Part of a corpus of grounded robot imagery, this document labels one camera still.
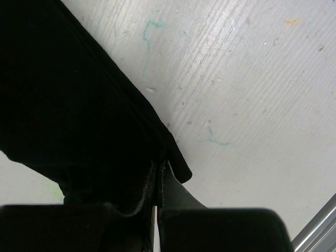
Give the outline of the black garment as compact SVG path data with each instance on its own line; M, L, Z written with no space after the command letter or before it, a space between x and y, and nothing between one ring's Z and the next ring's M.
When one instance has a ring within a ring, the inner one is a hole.
M1 151L58 183L65 204L125 215L163 161L192 177L151 104L61 1L1 1Z

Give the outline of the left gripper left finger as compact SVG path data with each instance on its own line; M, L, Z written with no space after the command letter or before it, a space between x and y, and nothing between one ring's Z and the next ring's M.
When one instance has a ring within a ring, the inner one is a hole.
M1 251L153 251L156 163L133 213L109 203L5 205Z

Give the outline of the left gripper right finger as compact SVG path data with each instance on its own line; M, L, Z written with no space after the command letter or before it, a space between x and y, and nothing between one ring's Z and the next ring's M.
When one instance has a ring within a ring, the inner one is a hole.
M266 208L208 208L162 164L157 180L161 251L292 251L281 218Z

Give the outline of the aluminium mounting rail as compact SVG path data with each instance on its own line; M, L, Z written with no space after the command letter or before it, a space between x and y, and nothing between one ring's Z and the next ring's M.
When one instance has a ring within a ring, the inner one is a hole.
M335 251L335 195L293 239L294 251Z

